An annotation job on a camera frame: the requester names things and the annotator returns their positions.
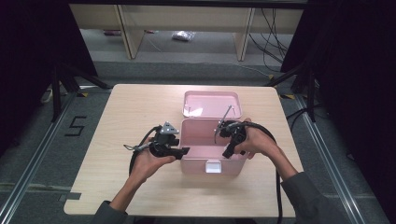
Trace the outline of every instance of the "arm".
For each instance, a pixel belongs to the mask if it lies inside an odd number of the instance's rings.
[[[271,160],[283,179],[282,187],[293,205],[297,223],[349,223],[305,173],[297,172],[274,140],[259,129],[246,127],[246,131],[247,139],[235,147],[234,153],[245,150],[249,159],[261,153]]]
[[[252,159],[256,153],[261,153],[271,160],[283,180],[298,173],[283,150],[267,134],[252,127],[246,127],[246,131],[247,139],[235,147],[235,154],[245,150],[248,158]]]
[[[157,158],[149,152],[148,148],[140,152],[134,162],[131,175],[119,193],[112,202],[103,202],[101,204],[93,217],[92,223],[123,223],[127,218],[125,210],[140,186],[154,175],[160,167],[174,160],[175,157],[172,156]]]

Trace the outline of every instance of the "wire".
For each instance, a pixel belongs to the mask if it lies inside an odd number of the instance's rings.
[[[149,135],[151,135],[152,132],[160,130],[162,127],[163,126],[159,125],[159,126],[153,127],[150,131],[148,131],[148,133],[146,133],[146,135],[143,137],[143,139],[140,142],[139,146],[141,147],[145,143],[146,139],[148,139]]]
[[[318,107],[322,107],[322,106],[323,106],[323,104],[314,105],[314,109],[315,109],[315,108],[318,108]],[[296,115],[297,115],[297,116],[294,118],[293,122],[291,123],[291,126],[290,126],[290,131],[291,131],[291,132],[293,131],[293,127],[294,127],[294,124],[295,124],[297,118],[299,118],[299,117],[300,117],[304,112],[306,112],[307,110],[308,110],[308,107],[305,107],[305,108],[303,108],[303,109],[299,109],[299,110],[297,110],[296,112],[294,112],[294,113],[292,113],[292,114],[286,116],[286,119],[290,119],[290,118],[292,118],[293,116],[296,116]]]
[[[249,36],[250,36],[251,40],[253,41],[253,43],[256,45],[256,47],[257,47],[259,50],[262,51],[262,61],[264,62],[264,66],[265,66],[267,69],[269,69],[269,70],[271,70],[271,71],[273,71],[273,72],[280,72],[280,71],[277,71],[277,70],[274,70],[274,69],[268,67],[267,63],[265,62],[265,54],[268,54],[270,57],[272,57],[273,59],[275,59],[275,60],[278,61],[279,63],[283,63],[283,61],[281,61],[280,59],[278,59],[273,53],[271,53],[271,52],[268,51],[267,49],[265,49],[265,48],[263,48],[262,46],[260,46],[260,45],[254,40],[254,38],[253,38],[253,36],[251,36],[251,34],[249,34]]]
[[[279,39],[277,38],[277,32],[276,32],[276,9],[273,8],[273,22],[272,22],[272,25],[270,24],[270,22],[268,21],[267,17],[265,16],[265,13],[264,13],[264,10],[263,10],[263,9],[262,9],[262,15],[264,16],[265,21],[267,22],[268,28],[270,29],[270,34],[268,35],[268,38],[265,38],[262,34],[261,34],[261,35],[262,35],[262,37],[267,41],[267,43],[270,43],[270,45],[272,45],[272,46],[278,48],[279,53],[280,53],[280,56],[281,56],[282,59],[283,59],[284,56],[286,55],[286,52],[285,52],[285,51],[288,50],[288,48],[287,48],[285,45],[283,45],[283,44],[279,41]],[[274,45],[274,44],[272,44],[272,43],[270,42],[270,37],[271,37],[271,35],[274,36],[274,39],[276,40],[277,46]]]
[[[232,124],[228,125],[227,127],[222,127],[221,130],[231,128],[231,127],[232,128],[235,128],[235,127],[243,127],[244,128],[246,126],[259,129],[260,131],[267,134],[271,139],[273,139],[274,142],[276,142],[274,136],[270,133],[270,131],[268,131],[266,128],[264,128],[260,124],[253,123],[253,122],[248,122],[248,121],[236,122],[236,123],[232,123]],[[280,192],[280,174],[278,171],[276,171],[276,200],[277,200],[277,212],[278,212],[277,224],[280,224],[280,223],[282,223],[282,218],[283,218],[283,208],[282,208],[282,195]]]

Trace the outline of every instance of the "pink container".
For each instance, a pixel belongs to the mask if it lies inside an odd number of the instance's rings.
[[[248,154],[222,156],[230,138],[216,137],[215,130],[229,106],[226,120],[242,116],[238,95],[230,91],[187,91],[181,124],[180,147],[190,151],[181,159],[181,170],[188,175],[238,175]]]

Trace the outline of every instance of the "gray sleeve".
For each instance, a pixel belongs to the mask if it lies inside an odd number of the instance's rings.
[[[349,223],[305,173],[287,179],[282,188],[294,207],[297,223]]]
[[[114,208],[110,207],[109,204],[109,201],[102,202],[96,211],[91,224],[122,224],[125,221],[125,219],[128,217],[128,214],[115,210]]]

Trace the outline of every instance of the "wooden table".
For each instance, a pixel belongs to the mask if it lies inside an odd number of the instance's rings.
[[[302,165],[276,90],[269,87],[117,85],[108,99],[85,159],[67,200],[70,215],[94,214],[103,200],[112,200],[128,177],[132,152],[154,126],[169,121],[180,129],[186,91],[234,91],[241,119],[266,127],[295,165]],[[294,210],[282,191],[284,217]],[[159,217],[277,217],[276,170],[264,156],[245,162],[240,175],[183,175],[180,161],[166,164],[139,189],[129,215]]]

